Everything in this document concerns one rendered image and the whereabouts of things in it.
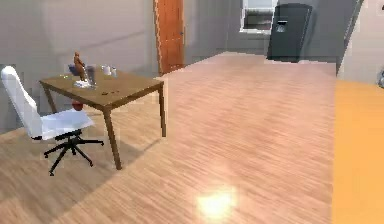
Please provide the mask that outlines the grey cup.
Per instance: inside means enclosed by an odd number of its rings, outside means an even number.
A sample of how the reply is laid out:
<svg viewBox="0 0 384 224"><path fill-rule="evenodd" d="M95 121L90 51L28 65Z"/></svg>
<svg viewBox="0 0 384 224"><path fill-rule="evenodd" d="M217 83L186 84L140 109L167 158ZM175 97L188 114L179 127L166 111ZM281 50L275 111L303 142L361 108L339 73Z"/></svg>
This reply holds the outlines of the grey cup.
<svg viewBox="0 0 384 224"><path fill-rule="evenodd" d="M85 67L85 70L86 70L88 82L91 85L95 85L96 84L96 81L95 81L95 67L91 66L91 65L88 65L88 66Z"/></svg>

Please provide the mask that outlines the white framed window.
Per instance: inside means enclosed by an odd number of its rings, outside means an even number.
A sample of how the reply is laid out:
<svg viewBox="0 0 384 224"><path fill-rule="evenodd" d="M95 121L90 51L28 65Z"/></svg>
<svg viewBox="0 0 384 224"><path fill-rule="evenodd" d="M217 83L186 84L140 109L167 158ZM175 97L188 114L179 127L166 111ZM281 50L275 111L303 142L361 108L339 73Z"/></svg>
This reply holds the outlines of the white framed window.
<svg viewBox="0 0 384 224"><path fill-rule="evenodd" d="M277 3L278 0L242 0L240 32L269 35Z"/></svg>

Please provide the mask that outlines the orange wooden door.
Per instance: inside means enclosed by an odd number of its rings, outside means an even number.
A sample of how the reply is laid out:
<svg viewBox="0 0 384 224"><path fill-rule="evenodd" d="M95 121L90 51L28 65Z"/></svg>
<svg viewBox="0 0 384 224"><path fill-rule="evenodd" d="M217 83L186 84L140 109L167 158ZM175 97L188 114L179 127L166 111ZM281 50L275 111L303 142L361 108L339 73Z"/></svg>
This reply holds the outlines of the orange wooden door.
<svg viewBox="0 0 384 224"><path fill-rule="evenodd" d="M183 0L154 0L154 21L160 75L184 67Z"/></svg>

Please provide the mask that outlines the black fridge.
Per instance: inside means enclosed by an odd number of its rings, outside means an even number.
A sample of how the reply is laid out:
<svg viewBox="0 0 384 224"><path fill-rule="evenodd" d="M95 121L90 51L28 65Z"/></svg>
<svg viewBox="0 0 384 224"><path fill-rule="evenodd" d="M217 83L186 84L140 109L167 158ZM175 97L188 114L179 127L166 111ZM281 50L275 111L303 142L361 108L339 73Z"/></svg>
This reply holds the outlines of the black fridge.
<svg viewBox="0 0 384 224"><path fill-rule="evenodd" d="M312 13L310 5L279 4L275 7L267 58L298 63Z"/></svg>

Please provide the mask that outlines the white office chair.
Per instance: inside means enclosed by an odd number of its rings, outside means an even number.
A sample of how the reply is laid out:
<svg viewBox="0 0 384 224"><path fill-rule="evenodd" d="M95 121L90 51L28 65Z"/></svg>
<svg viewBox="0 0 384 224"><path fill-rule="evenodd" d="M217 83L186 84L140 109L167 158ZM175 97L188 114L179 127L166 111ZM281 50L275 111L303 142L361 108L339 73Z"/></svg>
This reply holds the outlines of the white office chair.
<svg viewBox="0 0 384 224"><path fill-rule="evenodd" d="M40 116L37 104L23 87L14 67L8 65L1 70L1 80L5 90L15 108L28 136L34 140L63 140L63 143L45 151L44 156L61 150L59 156L51 166L49 174L54 171L66 152L70 150L73 155L79 153L90 166L93 161L78 147L79 144L96 143L104 145L102 140L88 140L80 137L82 129L90 127L94 122L84 111L69 109L58 113Z"/></svg>

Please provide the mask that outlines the brown figure statue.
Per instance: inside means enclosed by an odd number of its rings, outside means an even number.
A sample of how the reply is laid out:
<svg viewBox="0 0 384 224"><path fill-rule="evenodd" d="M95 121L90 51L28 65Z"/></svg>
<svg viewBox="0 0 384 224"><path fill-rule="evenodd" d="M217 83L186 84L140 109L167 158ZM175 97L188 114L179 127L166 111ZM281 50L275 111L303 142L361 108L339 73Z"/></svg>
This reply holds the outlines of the brown figure statue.
<svg viewBox="0 0 384 224"><path fill-rule="evenodd" d="M87 76L85 72L85 63L80 59L80 54L78 52L74 53L74 65L75 65L75 70L80 76L80 80L76 81L75 84L81 88L89 87L90 84L87 80Z"/></svg>

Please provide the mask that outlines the brown wooden table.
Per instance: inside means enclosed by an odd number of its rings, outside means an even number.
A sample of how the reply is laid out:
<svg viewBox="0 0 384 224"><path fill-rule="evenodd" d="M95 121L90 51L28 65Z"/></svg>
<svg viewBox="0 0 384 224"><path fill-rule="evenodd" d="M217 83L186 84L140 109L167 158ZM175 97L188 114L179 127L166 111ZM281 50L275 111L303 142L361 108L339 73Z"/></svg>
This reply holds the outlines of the brown wooden table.
<svg viewBox="0 0 384 224"><path fill-rule="evenodd" d="M112 155L117 170L122 169L117 142L111 120L111 112L132 101L157 91L159 93L161 132L166 136L166 116L164 102L164 82L158 79L144 77L136 74L117 72L116 77L104 75L102 71L95 72L96 86L80 88L75 86L78 77L70 75L54 76L40 80L53 113L57 112L51 92L59 93L72 100L88 105L103 113Z"/></svg>

